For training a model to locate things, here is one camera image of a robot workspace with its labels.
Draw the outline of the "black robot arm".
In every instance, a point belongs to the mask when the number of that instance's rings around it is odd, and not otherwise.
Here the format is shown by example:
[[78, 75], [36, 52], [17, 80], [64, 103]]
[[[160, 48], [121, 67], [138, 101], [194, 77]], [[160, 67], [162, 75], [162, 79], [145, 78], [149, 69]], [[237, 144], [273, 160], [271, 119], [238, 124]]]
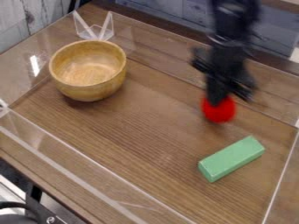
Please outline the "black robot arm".
[[257, 0], [210, 0], [210, 46], [193, 47], [190, 65], [205, 74], [208, 103], [216, 107], [234, 95], [249, 101], [257, 84], [245, 67], [252, 26], [259, 16]]

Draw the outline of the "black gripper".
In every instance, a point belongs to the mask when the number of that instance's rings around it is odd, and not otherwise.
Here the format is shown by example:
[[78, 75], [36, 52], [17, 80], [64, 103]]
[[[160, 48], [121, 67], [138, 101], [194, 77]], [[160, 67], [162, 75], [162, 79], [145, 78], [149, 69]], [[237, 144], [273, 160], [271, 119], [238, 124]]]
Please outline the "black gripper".
[[206, 98], [216, 107], [232, 94], [244, 102], [253, 100], [257, 84], [245, 68], [246, 42], [216, 42], [209, 49], [190, 49], [190, 66], [205, 74]]

